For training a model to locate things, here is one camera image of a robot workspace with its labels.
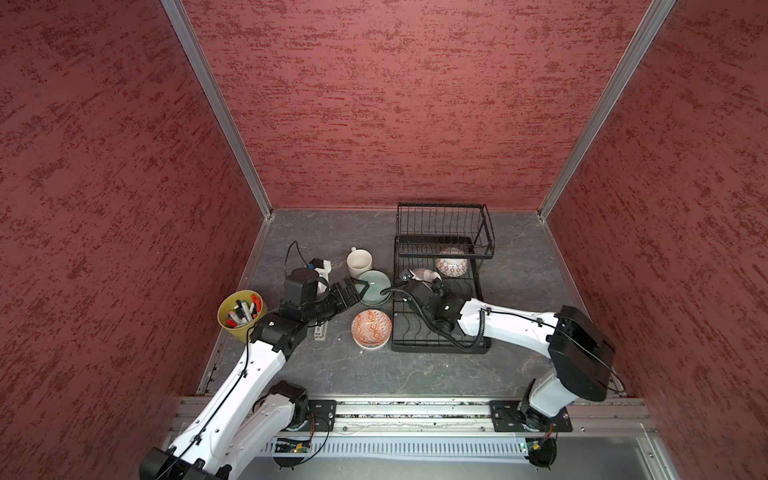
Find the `orange pattern bowl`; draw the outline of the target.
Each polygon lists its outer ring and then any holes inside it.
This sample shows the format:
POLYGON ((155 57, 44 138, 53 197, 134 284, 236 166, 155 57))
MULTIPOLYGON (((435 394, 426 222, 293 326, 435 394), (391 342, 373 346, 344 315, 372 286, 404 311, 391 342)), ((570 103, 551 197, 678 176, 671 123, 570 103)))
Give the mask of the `orange pattern bowl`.
POLYGON ((388 342, 393 330, 390 317, 381 310, 368 309, 355 316, 351 324, 351 334, 357 343, 368 345, 388 342))

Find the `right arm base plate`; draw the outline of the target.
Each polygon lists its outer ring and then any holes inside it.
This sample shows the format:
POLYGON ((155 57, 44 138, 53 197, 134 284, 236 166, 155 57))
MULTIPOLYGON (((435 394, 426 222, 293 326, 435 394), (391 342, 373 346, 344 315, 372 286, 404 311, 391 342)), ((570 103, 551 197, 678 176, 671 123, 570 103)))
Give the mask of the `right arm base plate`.
POLYGON ((490 419, 496 433, 570 433, 573 426, 565 408, 548 417, 518 400, 491 400, 490 419))

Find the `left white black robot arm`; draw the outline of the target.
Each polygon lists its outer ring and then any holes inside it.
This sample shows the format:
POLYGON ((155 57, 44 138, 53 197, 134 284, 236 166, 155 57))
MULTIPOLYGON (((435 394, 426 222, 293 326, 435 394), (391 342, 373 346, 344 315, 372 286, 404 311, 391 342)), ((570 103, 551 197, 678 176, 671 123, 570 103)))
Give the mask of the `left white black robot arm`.
POLYGON ((309 328, 361 302, 370 288, 347 277, 320 292, 323 281, 308 268, 285 278, 278 309, 254 324, 236 369, 170 447, 147 453, 140 478, 236 479, 275 435, 308 422, 306 390, 272 380, 309 328))

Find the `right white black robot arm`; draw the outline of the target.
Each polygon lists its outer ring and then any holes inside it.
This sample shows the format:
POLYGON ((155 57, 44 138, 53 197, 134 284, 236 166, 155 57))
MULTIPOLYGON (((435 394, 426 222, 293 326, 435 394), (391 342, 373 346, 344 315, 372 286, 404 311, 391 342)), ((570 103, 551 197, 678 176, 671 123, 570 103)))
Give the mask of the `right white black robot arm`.
POLYGON ((514 414, 526 428, 549 428, 564 408, 579 399, 607 398, 615 347, 578 308, 527 312, 492 305, 462 297, 441 280, 410 279, 394 290, 431 332, 459 350, 470 351, 491 339, 550 361, 548 373, 526 387, 514 414))

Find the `pink striped bowl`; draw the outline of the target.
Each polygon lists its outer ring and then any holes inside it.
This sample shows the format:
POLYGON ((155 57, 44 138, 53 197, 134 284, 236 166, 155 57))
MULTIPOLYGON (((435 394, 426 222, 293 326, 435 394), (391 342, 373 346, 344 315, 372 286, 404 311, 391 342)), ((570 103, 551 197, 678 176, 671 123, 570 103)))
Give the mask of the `pink striped bowl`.
POLYGON ((427 268, 416 268, 412 270, 415 279, 423 282, 433 283, 435 280, 442 279, 441 275, 427 268))

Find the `blue triangle pattern bowl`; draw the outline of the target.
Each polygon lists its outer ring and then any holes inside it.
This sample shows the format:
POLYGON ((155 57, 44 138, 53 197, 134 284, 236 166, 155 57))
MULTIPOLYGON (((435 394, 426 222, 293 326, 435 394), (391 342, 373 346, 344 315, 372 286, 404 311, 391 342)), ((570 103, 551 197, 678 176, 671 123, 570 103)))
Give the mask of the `blue triangle pattern bowl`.
POLYGON ((469 260, 466 252, 458 247, 445 247, 439 251, 435 260, 437 271, 444 277, 458 278, 469 270, 469 260))

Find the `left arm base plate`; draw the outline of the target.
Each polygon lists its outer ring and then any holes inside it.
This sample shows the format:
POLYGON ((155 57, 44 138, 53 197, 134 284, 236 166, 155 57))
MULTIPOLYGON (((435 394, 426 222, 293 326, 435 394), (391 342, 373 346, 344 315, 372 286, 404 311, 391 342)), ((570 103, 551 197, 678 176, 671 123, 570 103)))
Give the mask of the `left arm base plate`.
POLYGON ((308 413, 299 432, 329 432, 334 429, 338 402, 336 400, 309 399, 308 413))

